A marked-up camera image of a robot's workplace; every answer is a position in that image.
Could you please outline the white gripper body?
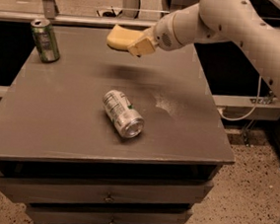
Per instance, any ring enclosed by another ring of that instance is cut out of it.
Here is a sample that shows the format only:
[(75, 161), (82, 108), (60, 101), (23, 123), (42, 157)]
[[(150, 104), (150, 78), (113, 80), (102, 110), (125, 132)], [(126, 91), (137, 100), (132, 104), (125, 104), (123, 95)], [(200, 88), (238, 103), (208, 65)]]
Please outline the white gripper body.
[(183, 43), (177, 38), (179, 22), (176, 19), (179, 17), (181, 17), (181, 11), (173, 11), (162, 17), (153, 28), (153, 37), (159, 48), (164, 51), (184, 47)]

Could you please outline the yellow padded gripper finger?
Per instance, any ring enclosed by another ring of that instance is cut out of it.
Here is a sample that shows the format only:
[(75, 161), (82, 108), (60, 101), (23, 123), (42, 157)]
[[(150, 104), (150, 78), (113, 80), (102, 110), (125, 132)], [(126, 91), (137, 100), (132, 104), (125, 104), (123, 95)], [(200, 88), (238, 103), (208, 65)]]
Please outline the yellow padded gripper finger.
[(159, 45), (155, 38), (154, 28), (145, 31), (135, 31), (132, 35), (132, 42), (127, 46), (133, 56), (148, 55), (156, 51)]

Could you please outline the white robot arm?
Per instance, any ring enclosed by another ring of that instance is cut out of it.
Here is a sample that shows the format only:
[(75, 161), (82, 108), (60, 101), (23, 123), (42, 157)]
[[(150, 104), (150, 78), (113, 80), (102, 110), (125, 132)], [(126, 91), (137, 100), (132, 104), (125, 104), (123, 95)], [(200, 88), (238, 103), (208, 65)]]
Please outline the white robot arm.
[(280, 100), (280, 32), (264, 24), (249, 0), (200, 0), (166, 15), (128, 45), (141, 56), (199, 42), (231, 41)]

